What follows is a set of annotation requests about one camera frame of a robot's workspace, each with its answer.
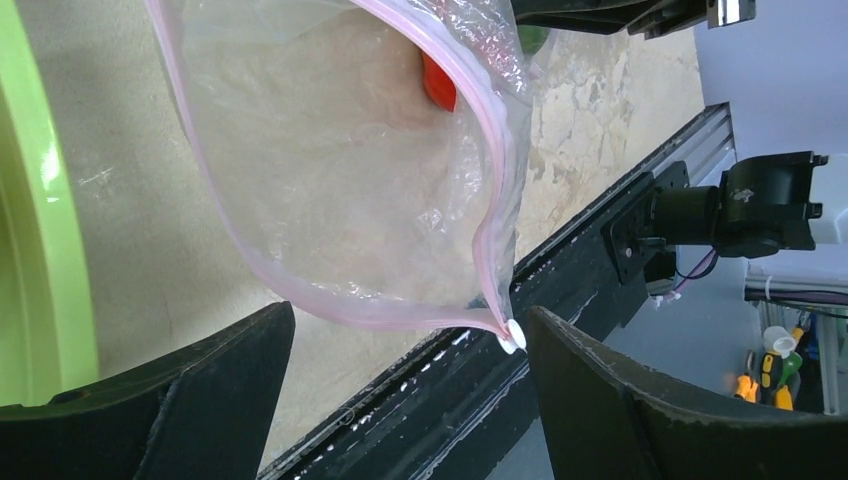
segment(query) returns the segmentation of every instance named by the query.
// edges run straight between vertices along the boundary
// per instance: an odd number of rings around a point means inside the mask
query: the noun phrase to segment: lime green bowl
[[[67,170],[15,2],[0,0],[0,405],[41,405],[95,381]]]

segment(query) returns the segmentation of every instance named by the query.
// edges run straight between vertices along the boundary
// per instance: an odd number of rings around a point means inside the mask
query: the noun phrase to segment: zipper pull
[[[509,333],[509,336],[502,338],[498,335],[498,343],[501,344],[501,348],[504,349],[507,355],[512,355],[519,348],[527,351],[527,338],[524,336],[524,331],[521,330],[521,325],[515,319],[510,318],[506,322],[506,331]]]

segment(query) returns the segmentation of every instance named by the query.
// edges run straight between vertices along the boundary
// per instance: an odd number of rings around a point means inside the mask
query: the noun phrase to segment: green container
[[[15,2],[0,0],[0,405],[41,405],[97,379],[67,170]]]

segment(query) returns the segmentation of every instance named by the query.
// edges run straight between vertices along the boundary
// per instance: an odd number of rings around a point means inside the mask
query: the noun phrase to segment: plastic bag
[[[509,0],[147,3],[256,275],[328,320],[523,347],[508,287],[531,96]],[[424,92],[422,53],[456,85],[453,113]]]

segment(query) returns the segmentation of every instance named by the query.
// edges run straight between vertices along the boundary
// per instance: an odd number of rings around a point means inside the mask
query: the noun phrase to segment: red object
[[[421,52],[421,58],[424,60],[424,91],[436,105],[453,112],[456,109],[456,86],[426,53]]]

